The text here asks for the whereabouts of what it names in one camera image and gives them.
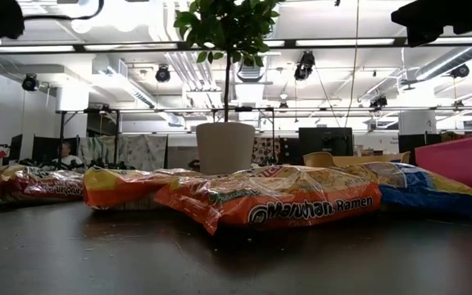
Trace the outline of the blue Maruchan ramen packet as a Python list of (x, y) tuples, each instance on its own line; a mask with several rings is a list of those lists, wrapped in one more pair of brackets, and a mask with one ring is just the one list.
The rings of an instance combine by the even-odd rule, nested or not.
[(377, 161), (343, 171), (377, 183), (382, 203), (391, 207), (472, 217), (471, 187), (417, 166)]

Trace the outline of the black metal frame stand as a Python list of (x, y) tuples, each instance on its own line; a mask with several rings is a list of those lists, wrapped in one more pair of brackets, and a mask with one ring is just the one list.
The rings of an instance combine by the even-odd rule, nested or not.
[(56, 111), (61, 116), (61, 126), (59, 134), (59, 148), (61, 148), (64, 140), (64, 132), (66, 124), (72, 120), (76, 115), (79, 114), (114, 114), (116, 116), (116, 129), (114, 133), (114, 152), (113, 152), (113, 165), (116, 166), (118, 162), (118, 140), (120, 135), (120, 121), (123, 114), (158, 114), (159, 116), (163, 113), (166, 114), (178, 114), (178, 113), (209, 113), (213, 116), (214, 122), (216, 122), (216, 114), (218, 112), (224, 112), (225, 119), (228, 119), (228, 113), (230, 112), (269, 112), (271, 114), (270, 122), (272, 125), (275, 124), (275, 113), (274, 107), (229, 107), (229, 108), (146, 108), (146, 109), (118, 109), (110, 107), (102, 108), (86, 108), (83, 110), (70, 110), (70, 111)]

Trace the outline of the patterned fabric panel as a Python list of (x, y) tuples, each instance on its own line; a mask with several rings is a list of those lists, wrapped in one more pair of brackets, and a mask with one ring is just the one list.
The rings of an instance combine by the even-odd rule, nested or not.
[(268, 166), (278, 160), (280, 141), (278, 138), (256, 137), (252, 149), (252, 163)]

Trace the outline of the black partition panel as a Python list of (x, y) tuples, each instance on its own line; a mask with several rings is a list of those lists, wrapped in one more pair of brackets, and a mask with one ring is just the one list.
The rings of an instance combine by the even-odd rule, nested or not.
[[(64, 143), (70, 144), (70, 154), (78, 155), (80, 137), (64, 138)], [(53, 160), (58, 158), (61, 140), (59, 138), (34, 136), (32, 159), (36, 161)]]

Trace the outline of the pink plastic bin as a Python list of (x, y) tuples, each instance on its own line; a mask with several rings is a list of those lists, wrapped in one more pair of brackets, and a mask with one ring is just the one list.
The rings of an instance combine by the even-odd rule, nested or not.
[(418, 147), (417, 165), (472, 188), (472, 137)]

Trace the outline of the floral patterned curtain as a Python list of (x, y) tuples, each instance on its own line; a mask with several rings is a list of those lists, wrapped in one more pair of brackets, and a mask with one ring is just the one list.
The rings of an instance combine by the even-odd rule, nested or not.
[(136, 170), (163, 169), (167, 137), (160, 135), (124, 135), (81, 138), (78, 156), (87, 165), (124, 164)]

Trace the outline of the potted plant in white pot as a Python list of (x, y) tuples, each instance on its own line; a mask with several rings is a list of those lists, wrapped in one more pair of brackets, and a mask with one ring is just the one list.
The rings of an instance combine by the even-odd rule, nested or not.
[(200, 124), (196, 139), (200, 169), (206, 175), (229, 175), (252, 165), (255, 128), (229, 120), (230, 74), (234, 63), (263, 67), (266, 37), (284, 0), (194, 0), (175, 13), (174, 27), (187, 46), (200, 48), (197, 62), (225, 59), (222, 122)]

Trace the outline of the person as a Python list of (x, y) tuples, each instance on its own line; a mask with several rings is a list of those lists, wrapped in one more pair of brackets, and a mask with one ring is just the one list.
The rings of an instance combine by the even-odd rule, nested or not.
[(55, 157), (53, 161), (60, 162), (62, 167), (67, 168), (80, 168), (84, 165), (81, 159), (71, 154), (71, 145), (67, 141), (61, 145), (61, 156)]

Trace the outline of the black metal rig frame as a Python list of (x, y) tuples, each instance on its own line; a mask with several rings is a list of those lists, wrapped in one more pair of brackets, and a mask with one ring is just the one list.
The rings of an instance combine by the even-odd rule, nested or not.
[[(361, 38), (361, 39), (267, 39), (265, 44), (271, 50), (350, 49), (350, 48), (408, 48), (405, 37)], [(441, 37), (429, 44), (430, 47), (469, 47), (472, 36)], [(128, 42), (128, 43), (46, 43), (46, 44), (0, 44), (0, 55), (39, 54), (86, 54), (86, 53), (132, 53), (132, 52), (199, 52), (197, 45), (184, 42)]]

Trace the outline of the black monitor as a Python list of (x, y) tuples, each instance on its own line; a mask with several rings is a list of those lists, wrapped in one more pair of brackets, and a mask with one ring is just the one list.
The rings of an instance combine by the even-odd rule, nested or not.
[(415, 150), (423, 146), (442, 142), (440, 134), (408, 134), (398, 135), (398, 148), (400, 153), (409, 152), (409, 163), (416, 166)]
[(298, 137), (302, 155), (313, 152), (329, 152), (336, 157), (353, 155), (351, 128), (300, 128)]

